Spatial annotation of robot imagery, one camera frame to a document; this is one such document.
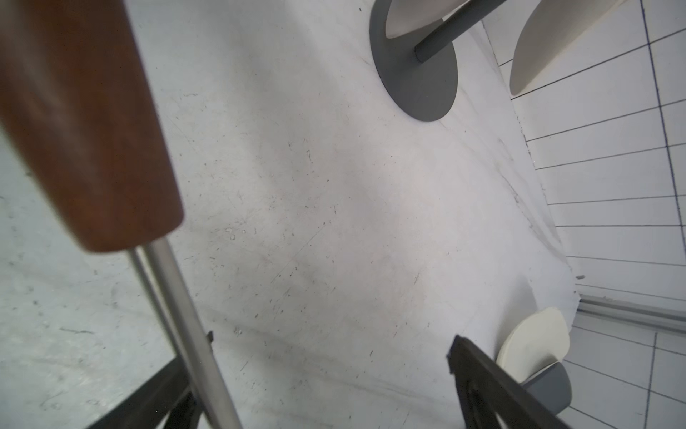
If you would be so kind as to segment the cream utensil dark wood handle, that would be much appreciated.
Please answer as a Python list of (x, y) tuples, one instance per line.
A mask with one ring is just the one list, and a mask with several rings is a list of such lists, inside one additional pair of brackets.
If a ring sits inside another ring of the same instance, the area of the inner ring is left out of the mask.
[(201, 418), (240, 427), (167, 239), (182, 198), (124, 3), (3, 2), (1, 123), (80, 246), (127, 253)]

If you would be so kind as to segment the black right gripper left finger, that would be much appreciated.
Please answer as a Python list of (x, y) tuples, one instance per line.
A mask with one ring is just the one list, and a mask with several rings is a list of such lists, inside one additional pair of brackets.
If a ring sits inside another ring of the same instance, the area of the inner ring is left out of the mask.
[(191, 391), (180, 357), (175, 357), (126, 400), (89, 428), (198, 428), (204, 410)]

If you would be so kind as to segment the grey utensil rack stand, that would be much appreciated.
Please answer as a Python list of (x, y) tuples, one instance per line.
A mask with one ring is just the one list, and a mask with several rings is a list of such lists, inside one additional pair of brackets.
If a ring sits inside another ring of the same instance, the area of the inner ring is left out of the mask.
[(502, 5), (467, 1), (442, 20), (396, 39), (385, 36), (391, 0), (373, 4), (369, 39), (377, 73), (396, 105), (412, 118), (435, 122), (453, 107), (458, 88), (453, 41)]

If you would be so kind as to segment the cream spatula light wood handle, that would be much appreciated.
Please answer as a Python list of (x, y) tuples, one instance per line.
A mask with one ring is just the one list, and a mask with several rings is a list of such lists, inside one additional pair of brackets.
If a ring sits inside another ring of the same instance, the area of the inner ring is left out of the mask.
[(562, 312), (547, 307), (521, 321), (507, 336), (496, 363), (523, 384), (561, 361), (570, 350), (570, 334)]

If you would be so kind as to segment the grey spatula mint handle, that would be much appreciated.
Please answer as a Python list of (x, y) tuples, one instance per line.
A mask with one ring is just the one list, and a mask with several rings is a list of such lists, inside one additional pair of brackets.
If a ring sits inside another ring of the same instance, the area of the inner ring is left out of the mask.
[(523, 388), (554, 415), (567, 409), (573, 400), (571, 381), (564, 365), (555, 362), (531, 376)]

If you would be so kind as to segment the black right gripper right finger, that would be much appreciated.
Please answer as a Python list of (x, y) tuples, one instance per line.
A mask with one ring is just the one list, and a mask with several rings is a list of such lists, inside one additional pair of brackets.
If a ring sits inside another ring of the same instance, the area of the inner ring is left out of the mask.
[(448, 366), (467, 428), (567, 427), (466, 337), (455, 337)]

